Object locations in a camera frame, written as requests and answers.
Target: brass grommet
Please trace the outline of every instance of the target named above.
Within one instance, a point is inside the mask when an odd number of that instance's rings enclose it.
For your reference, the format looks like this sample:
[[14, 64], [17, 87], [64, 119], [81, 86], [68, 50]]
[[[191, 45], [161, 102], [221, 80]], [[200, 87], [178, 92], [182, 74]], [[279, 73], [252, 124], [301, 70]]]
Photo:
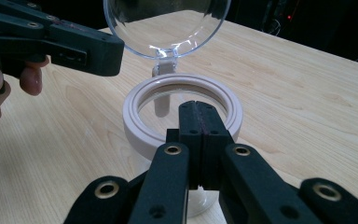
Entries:
[[119, 186], [115, 181], [105, 181], [98, 185], [94, 194], [99, 199], [108, 199], [115, 196], [118, 193]]
[[246, 147], [234, 147], [234, 152], [239, 156], [249, 156], [251, 154], [251, 150]]
[[164, 152], [167, 153], [168, 155], [178, 155], [182, 152], [182, 149], [177, 147], [177, 146], [171, 146], [171, 147], [166, 147], [164, 149]]
[[315, 184], [313, 186], [313, 191], [315, 191], [315, 193], [320, 197], [331, 202], [338, 202], [342, 198], [338, 190], [325, 184], [320, 184], [320, 183]]

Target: dark background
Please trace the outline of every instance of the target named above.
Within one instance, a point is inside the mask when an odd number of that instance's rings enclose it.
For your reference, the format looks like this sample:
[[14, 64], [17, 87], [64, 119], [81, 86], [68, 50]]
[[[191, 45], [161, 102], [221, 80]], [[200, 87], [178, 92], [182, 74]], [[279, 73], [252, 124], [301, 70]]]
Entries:
[[[32, 2], [62, 20], [107, 27], [103, 0]], [[227, 20], [358, 62], [358, 0], [231, 0]]]

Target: white plastic ring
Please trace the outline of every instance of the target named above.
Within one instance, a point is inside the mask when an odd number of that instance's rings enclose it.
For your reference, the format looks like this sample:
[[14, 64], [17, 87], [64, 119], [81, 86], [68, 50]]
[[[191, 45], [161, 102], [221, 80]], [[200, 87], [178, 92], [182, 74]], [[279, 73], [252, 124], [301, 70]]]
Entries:
[[242, 107], [232, 90], [222, 83], [204, 76], [190, 74], [168, 74], [153, 77], [138, 84], [126, 97], [123, 105], [124, 130], [133, 149], [148, 160], [152, 160], [165, 136], [147, 127], [139, 117], [141, 105], [152, 97], [156, 90], [170, 86], [186, 85], [219, 102], [226, 110], [224, 121], [234, 140], [237, 140], [242, 124]]

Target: screw hole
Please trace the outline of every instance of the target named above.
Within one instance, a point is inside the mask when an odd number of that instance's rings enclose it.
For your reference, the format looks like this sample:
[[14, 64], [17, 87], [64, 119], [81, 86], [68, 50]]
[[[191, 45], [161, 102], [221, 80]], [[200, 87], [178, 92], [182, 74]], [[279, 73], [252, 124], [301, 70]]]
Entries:
[[154, 219], [159, 219], [165, 216], [165, 207], [162, 205], [155, 205], [149, 210], [149, 214]]
[[119, 186], [114, 181], [105, 181], [95, 189], [95, 196], [99, 199], [108, 199], [118, 193]]
[[182, 149], [179, 147], [167, 147], [164, 151], [169, 155], [177, 155], [182, 152]]
[[55, 21], [55, 20], [56, 20], [56, 18], [55, 18], [54, 16], [50, 16], [50, 15], [46, 16], [46, 18], [47, 18], [48, 20], [51, 20], [51, 21]]
[[31, 22], [28, 22], [28, 26], [31, 26], [31, 27], [39, 27], [39, 24], [38, 23], [36, 23], [36, 22], [33, 22], [33, 21], [31, 21]]
[[338, 202], [342, 198], [341, 194], [336, 189], [325, 184], [315, 184], [313, 186], [313, 191], [320, 197], [331, 202]]
[[291, 206], [282, 206], [281, 207], [281, 212], [282, 214], [290, 219], [298, 219], [299, 218], [299, 213], [297, 212], [297, 210]]
[[234, 152], [239, 156], [249, 156], [251, 154], [251, 150], [246, 147], [236, 147]]

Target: white plastic part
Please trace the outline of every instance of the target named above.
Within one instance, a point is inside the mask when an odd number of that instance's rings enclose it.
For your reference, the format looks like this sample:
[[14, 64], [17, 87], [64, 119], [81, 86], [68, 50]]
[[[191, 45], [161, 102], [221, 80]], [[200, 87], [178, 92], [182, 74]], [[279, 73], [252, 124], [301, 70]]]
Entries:
[[226, 128], [234, 140], [242, 124], [242, 107], [237, 96], [222, 83], [208, 77], [190, 74], [169, 74], [150, 78], [137, 85], [127, 96], [123, 106], [124, 129], [132, 148], [148, 160], [152, 160], [157, 147], [165, 143], [165, 135], [147, 127], [139, 116], [141, 106], [159, 90], [191, 87], [193, 91], [207, 95], [226, 110]]

